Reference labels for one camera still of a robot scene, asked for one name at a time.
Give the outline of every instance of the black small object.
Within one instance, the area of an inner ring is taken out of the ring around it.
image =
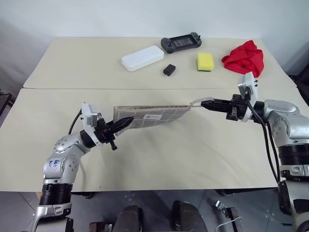
[[[308,212],[309,209],[309,200],[307,199],[295,199],[293,200],[295,211],[298,214],[303,214]]]
[[[164,70],[163,73],[167,76],[170,76],[174,71],[176,67],[172,64],[169,64]]]
[[[174,231],[208,232],[198,209],[190,203],[180,201],[174,201],[170,225]]]
[[[292,215],[290,196],[285,180],[278,183],[278,198],[281,212]]]
[[[173,38],[163,38],[161,40],[162,48],[169,54],[188,48],[200,47],[202,40],[196,32],[188,35],[182,35]]]
[[[226,208],[225,209],[225,216],[231,220],[235,220],[238,218],[238,212],[236,208]],[[235,220],[232,222],[234,232],[243,232],[240,220]]]
[[[67,217],[67,225],[66,225],[65,232],[74,232],[73,223],[74,223],[74,220],[72,218]]]
[[[116,122],[110,121],[106,123],[103,118],[100,118],[97,121],[94,134],[101,143],[110,143],[114,151],[117,149],[117,146],[113,142],[115,140],[114,134],[130,125],[133,119],[134,117],[124,117]]]
[[[81,136],[83,144],[86,147],[93,148],[94,146],[96,146],[96,144],[93,142],[93,140],[91,139],[91,137],[89,136],[89,134],[87,134],[85,130],[82,130],[80,132],[80,136]]]

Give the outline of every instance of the white checkered cloth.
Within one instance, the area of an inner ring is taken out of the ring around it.
[[[190,111],[191,107],[200,107],[200,104],[196,105],[196,103],[209,99],[212,98],[197,99],[192,101],[189,105],[116,106],[114,107],[114,122],[124,117],[134,117],[132,123],[123,130],[117,132],[116,135],[121,134],[127,129],[153,127],[170,123]]]

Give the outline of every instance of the gray floor tile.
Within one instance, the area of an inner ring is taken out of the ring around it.
[[[33,209],[18,192],[0,192],[0,227],[4,232],[20,232],[32,220]]]
[[[198,207],[203,199],[205,190],[157,190],[155,193],[169,209],[172,209],[173,203],[176,200],[189,202],[195,207]]]
[[[240,192],[235,193],[235,195],[238,197],[242,197],[248,203],[255,205],[258,208],[261,208],[266,212],[271,211],[273,199],[277,197],[277,193],[274,189]]]
[[[4,108],[2,114],[0,115],[0,127],[1,127],[1,125],[3,124],[5,118],[7,117],[7,115],[8,115],[8,113],[9,113],[10,109],[11,109],[10,106],[7,105],[7,106]]]
[[[292,232],[291,226],[283,226],[280,222],[269,219],[266,232]]]
[[[273,199],[271,215],[274,220],[278,221],[279,223],[292,223],[291,216],[285,215],[283,212],[281,212],[277,197]]]
[[[35,192],[19,192],[22,198],[29,204],[29,206],[35,210],[36,206],[39,204],[39,198]]]
[[[145,231],[171,230],[169,225],[171,207],[166,204],[169,202],[168,198],[157,194],[156,191],[136,191],[133,194],[135,203],[143,209]]]
[[[209,231],[214,231],[218,224],[229,221],[219,210],[213,207],[217,200],[222,201],[226,207],[235,207],[237,209],[239,216],[243,217],[241,224],[244,231],[266,231],[268,215],[264,214],[262,210],[235,195],[221,196],[214,190],[207,190],[199,210]],[[226,225],[219,231],[233,231],[233,229],[231,225]]]
[[[74,220],[75,232],[89,231],[89,223],[115,222],[121,210],[134,201],[128,192],[97,192],[93,198],[72,195],[70,218]]]
[[[31,228],[32,228],[32,222],[33,222],[33,221],[30,221],[30,222],[29,222],[29,224],[24,228],[24,231],[29,232],[29,231],[31,230]]]

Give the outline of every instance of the white wall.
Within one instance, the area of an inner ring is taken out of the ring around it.
[[[309,0],[0,0],[0,88],[17,93],[55,36],[262,38],[295,74],[309,59],[308,12]]]

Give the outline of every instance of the white table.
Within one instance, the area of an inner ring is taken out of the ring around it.
[[[112,119],[117,105],[188,104],[237,88],[187,90],[22,89],[0,128],[0,191],[41,191],[42,167],[86,101]],[[309,108],[296,88],[259,90],[259,100]],[[81,130],[78,121],[73,131]],[[193,108],[168,125],[127,130],[82,157],[74,191],[275,187],[260,125],[229,121],[224,113]]]
[[[161,38],[56,38],[25,82],[25,88],[76,89],[196,89],[234,88],[239,73],[223,67],[221,59],[245,39],[202,39],[202,46],[173,54],[135,72],[129,72],[120,58],[151,45],[160,46]],[[260,87],[290,88],[293,81],[284,73],[260,39],[265,68]],[[197,53],[212,53],[215,69],[197,71]],[[176,66],[170,76],[163,75],[169,64]]]

